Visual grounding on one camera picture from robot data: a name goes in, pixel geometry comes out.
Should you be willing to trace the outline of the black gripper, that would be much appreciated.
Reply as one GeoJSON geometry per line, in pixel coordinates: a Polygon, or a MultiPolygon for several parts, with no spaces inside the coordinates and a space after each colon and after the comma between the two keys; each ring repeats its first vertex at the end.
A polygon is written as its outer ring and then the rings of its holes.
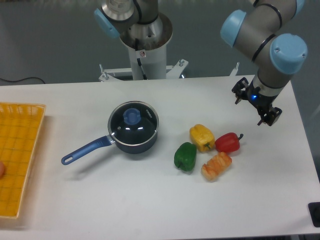
{"type": "Polygon", "coordinates": [[[273,107],[272,103],[276,99],[276,96],[266,96],[260,93],[261,88],[259,86],[254,87],[254,81],[249,85],[246,77],[242,77],[231,89],[234,93],[237,105],[241,100],[248,100],[258,112],[260,121],[257,123],[258,126],[266,124],[272,126],[277,122],[282,110],[278,107],[273,107]]]}

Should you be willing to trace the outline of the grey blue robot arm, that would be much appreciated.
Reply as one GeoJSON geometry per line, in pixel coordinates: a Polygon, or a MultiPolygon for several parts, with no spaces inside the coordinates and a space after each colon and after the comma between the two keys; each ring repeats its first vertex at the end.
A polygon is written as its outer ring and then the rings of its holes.
{"type": "MultiPolygon", "coordinates": [[[[273,125],[282,111],[273,101],[302,67],[308,48],[302,38],[276,32],[303,8],[302,0],[254,0],[253,12],[232,12],[224,21],[221,38],[258,66],[252,81],[239,80],[232,88],[237,101],[249,101],[260,122],[273,125]]],[[[94,17],[110,38],[127,47],[134,80],[178,78],[188,62],[167,65],[167,44],[173,26],[159,12],[156,0],[105,0],[94,17]]]]}

